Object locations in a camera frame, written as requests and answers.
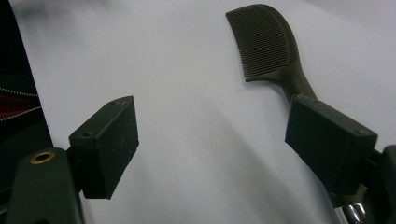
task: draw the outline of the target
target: dark green comb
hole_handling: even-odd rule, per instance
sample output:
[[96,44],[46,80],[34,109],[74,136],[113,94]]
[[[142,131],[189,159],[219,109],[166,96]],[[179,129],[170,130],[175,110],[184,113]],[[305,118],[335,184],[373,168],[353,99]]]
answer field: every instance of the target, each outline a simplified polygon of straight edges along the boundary
[[301,67],[294,35],[272,7],[252,5],[226,13],[233,29],[246,82],[267,80],[295,94],[317,98]]

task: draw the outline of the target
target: white backdrop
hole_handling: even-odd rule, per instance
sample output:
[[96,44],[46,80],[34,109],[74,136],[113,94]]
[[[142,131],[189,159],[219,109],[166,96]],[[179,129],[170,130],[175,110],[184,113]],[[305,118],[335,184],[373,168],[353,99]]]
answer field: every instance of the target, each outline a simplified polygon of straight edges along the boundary
[[135,98],[140,146],[88,223],[336,223],[284,141],[289,106],[245,83],[227,11],[288,21],[318,98],[395,144],[396,2],[11,1],[56,147],[102,105]]

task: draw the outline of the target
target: screw hole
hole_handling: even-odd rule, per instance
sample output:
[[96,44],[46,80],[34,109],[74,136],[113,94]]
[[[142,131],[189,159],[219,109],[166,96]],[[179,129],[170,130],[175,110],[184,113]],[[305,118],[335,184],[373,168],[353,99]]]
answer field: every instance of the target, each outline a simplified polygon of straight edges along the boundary
[[44,163],[46,161],[52,160],[52,158],[55,157],[55,153],[51,151],[45,151],[45,152],[40,152],[38,154],[35,154],[32,159],[30,159],[30,163],[37,165]]

